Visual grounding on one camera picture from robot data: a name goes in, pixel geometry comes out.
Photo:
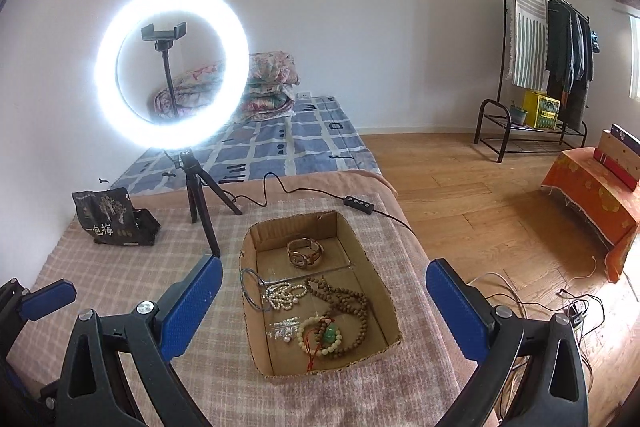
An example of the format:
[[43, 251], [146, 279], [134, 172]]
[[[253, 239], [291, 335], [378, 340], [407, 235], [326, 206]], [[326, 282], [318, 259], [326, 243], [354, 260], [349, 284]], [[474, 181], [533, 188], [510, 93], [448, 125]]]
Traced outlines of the black snack bag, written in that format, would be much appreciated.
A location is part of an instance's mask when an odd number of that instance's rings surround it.
[[147, 209], [132, 205], [125, 187], [72, 194], [78, 222], [94, 243], [153, 246], [160, 222]]

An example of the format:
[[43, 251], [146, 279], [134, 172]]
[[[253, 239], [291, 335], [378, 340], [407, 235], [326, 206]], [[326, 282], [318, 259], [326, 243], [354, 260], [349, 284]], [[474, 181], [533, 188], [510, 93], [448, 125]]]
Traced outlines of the brown wooden bead mala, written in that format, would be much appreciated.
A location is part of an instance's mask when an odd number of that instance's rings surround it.
[[341, 346], [337, 348], [334, 355], [329, 355], [327, 358], [338, 359], [359, 348], [366, 339], [369, 329], [368, 297], [361, 291], [333, 286], [324, 277], [308, 277], [305, 280], [305, 287], [312, 297], [320, 299], [328, 306], [326, 312], [313, 317], [329, 317], [338, 329], [340, 328], [336, 324], [336, 318], [339, 315], [348, 315], [358, 321], [358, 329], [353, 340], [346, 340], [340, 329]]

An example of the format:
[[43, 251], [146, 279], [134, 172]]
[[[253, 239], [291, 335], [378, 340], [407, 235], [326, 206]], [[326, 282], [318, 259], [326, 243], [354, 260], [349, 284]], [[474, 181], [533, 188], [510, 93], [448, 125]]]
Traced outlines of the blue patterned mattress sheet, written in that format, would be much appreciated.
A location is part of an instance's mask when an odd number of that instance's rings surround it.
[[290, 116], [232, 124], [194, 147], [194, 156], [220, 185], [258, 180], [267, 172], [380, 172], [333, 96], [297, 100]]

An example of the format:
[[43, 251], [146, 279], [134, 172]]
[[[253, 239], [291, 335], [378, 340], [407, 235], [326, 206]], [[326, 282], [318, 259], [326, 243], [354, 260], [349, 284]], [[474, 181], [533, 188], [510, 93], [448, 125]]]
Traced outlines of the yellow crate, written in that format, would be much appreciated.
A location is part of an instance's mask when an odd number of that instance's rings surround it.
[[527, 113], [525, 124], [542, 130], [554, 130], [561, 102], [537, 91], [527, 90], [524, 94], [522, 109]]

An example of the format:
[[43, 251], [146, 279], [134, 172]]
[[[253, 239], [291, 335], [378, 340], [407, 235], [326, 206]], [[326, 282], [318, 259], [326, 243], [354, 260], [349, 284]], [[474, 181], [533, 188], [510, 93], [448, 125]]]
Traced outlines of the pink plaid blanket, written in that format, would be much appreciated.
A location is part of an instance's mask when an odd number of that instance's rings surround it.
[[[433, 426], [475, 371], [425, 288], [427, 257], [406, 229], [396, 193], [360, 171], [288, 176], [240, 188], [242, 211], [207, 202], [221, 249], [221, 288], [181, 357], [171, 362], [214, 426]], [[186, 276], [208, 251], [183, 191], [138, 196], [160, 221], [151, 247], [99, 245], [78, 223], [58, 241], [38, 286], [65, 279], [68, 306], [29, 323], [9, 360], [39, 384], [70, 373], [67, 346], [96, 324], [134, 315]], [[314, 335], [295, 334], [328, 309], [306, 295], [270, 311], [264, 285], [325, 280], [368, 297], [369, 314], [335, 320], [341, 358], [322, 355]]]

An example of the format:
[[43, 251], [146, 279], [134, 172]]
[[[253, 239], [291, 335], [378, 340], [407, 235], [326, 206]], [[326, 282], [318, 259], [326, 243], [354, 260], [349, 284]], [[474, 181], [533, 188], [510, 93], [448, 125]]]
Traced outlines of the black tripod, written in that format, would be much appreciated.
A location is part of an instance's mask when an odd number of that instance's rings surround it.
[[218, 183], [209, 176], [209, 173], [204, 170], [192, 150], [183, 150], [180, 152], [176, 166], [186, 175], [186, 195], [188, 195], [191, 222], [201, 223], [210, 252], [214, 257], [219, 258], [221, 250], [212, 220], [210, 220], [203, 187], [208, 187], [210, 191], [217, 195], [221, 202], [223, 202], [235, 216], [242, 216], [243, 213], [240, 208], [232, 202], [231, 198], [224, 193], [224, 190]]

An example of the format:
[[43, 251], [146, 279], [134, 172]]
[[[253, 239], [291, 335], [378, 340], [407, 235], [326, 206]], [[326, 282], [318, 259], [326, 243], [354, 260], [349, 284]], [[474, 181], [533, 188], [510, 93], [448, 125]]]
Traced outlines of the striped hanging cloth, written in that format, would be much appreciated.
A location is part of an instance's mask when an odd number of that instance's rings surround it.
[[504, 78], [525, 90], [547, 90], [548, 0], [506, 0]]

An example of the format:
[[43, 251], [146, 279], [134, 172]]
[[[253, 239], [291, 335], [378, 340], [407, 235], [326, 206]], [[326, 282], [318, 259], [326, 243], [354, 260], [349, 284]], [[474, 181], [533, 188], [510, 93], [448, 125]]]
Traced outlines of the black clothes rack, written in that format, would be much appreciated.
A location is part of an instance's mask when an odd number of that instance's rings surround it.
[[586, 139], [582, 116], [593, 80], [593, 54], [589, 18], [565, 0], [503, 0], [499, 83], [512, 83], [524, 98], [509, 106], [500, 95], [486, 98], [474, 142], [503, 161], [512, 152], [511, 142], [541, 143], [543, 135], [551, 134], [562, 147], [570, 146], [568, 136]]

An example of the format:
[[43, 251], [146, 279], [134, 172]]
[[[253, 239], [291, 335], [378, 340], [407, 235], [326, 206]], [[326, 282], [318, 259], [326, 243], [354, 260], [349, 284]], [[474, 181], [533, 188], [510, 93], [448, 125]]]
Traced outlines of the orange cloth covered bench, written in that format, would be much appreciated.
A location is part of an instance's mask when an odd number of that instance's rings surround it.
[[639, 187], [634, 191], [593, 153], [594, 147], [563, 150], [555, 158], [541, 187], [558, 190], [576, 206], [610, 244], [605, 273], [617, 283], [634, 243], [639, 242]]

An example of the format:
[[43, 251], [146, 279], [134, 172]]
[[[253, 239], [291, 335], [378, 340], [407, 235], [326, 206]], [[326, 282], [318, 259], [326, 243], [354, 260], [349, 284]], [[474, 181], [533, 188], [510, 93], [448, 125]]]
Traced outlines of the phone holder clamp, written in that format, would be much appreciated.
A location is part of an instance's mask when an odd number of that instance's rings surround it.
[[186, 22], [178, 23], [172, 29], [156, 30], [153, 24], [141, 28], [144, 42], [154, 43], [157, 52], [168, 52], [174, 43], [186, 35]]

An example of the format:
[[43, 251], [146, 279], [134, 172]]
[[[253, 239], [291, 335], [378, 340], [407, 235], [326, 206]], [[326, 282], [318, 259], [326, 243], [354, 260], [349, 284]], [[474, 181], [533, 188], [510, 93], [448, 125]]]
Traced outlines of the boxes on bench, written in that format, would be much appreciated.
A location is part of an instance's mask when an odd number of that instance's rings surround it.
[[603, 130], [593, 158], [633, 192], [639, 184], [639, 140], [618, 124]]

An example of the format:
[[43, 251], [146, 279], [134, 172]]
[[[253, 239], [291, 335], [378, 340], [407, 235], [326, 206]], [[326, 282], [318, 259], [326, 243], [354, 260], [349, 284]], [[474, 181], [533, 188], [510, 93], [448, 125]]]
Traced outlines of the green jade red cord pendant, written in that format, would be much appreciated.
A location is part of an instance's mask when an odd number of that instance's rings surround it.
[[307, 355], [306, 371], [314, 369], [317, 359], [334, 355], [342, 343], [342, 333], [329, 317], [309, 317], [299, 325], [297, 331], [298, 347]]

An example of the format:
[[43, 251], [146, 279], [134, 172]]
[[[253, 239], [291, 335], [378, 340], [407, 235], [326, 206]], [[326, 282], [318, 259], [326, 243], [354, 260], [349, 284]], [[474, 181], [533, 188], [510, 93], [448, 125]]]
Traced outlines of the cardboard box tray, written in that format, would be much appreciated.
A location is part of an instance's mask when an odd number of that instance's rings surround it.
[[335, 210], [255, 223], [239, 262], [250, 354], [270, 381], [339, 371], [401, 342], [390, 290]]

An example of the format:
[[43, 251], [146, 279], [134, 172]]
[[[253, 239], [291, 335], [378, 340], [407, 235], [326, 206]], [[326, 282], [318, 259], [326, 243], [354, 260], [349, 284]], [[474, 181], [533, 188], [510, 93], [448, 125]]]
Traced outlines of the brown strap wristwatch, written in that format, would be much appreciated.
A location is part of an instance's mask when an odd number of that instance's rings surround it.
[[313, 267], [323, 255], [323, 246], [311, 237], [292, 239], [286, 245], [288, 261], [295, 268], [306, 270]]

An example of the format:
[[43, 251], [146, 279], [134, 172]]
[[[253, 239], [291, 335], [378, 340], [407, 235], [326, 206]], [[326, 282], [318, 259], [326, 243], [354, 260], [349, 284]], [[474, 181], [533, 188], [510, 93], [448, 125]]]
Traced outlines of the dark hanging clothes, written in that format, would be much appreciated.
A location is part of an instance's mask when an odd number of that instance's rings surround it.
[[560, 102], [559, 120], [579, 131], [594, 69], [589, 18], [563, 0], [549, 0], [547, 12], [547, 95]]

